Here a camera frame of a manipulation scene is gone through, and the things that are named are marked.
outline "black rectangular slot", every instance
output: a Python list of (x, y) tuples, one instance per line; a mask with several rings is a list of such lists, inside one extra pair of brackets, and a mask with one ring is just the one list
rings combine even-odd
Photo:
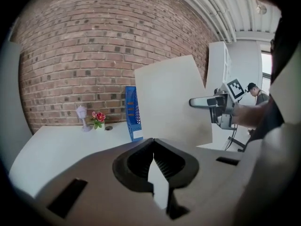
[(47, 208), (56, 215), (65, 218), (87, 183), (81, 179), (74, 179)]
[(219, 157), (216, 159), (217, 161), (226, 163), (226, 164), (230, 164), (233, 166), (237, 166), (239, 163), (239, 160), (235, 160), (235, 159), (231, 159), (231, 158), (226, 158), (226, 157)]

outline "gray panel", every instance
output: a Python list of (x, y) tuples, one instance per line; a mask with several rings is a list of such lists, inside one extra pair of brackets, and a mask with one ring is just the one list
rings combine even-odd
[(6, 41), (0, 51), (0, 154), (7, 171), (31, 138), (18, 82), (21, 45)]

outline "white board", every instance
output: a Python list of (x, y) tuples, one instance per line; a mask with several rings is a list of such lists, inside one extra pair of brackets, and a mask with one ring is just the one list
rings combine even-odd
[(212, 142), (208, 109), (189, 100), (205, 88), (192, 56), (157, 62), (135, 70), (143, 138), (164, 138), (198, 146)]

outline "small lantern figurine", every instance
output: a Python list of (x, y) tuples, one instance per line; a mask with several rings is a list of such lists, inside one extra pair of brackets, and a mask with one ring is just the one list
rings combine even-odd
[(82, 131), (88, 132), (92, 129), (92, 127), (87, 126), (85, 117), (87, 116), (87, 108), (80, 106), (79, 108), (76, 109), (76, 113), (80, 119), (83, 120), (83, 127), (81, 128)]

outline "white label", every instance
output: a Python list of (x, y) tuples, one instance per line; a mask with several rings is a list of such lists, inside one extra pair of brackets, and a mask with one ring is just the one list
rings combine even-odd
[(133, 131), (133, 137), (134, 139), (143, 137), (142, 130)]

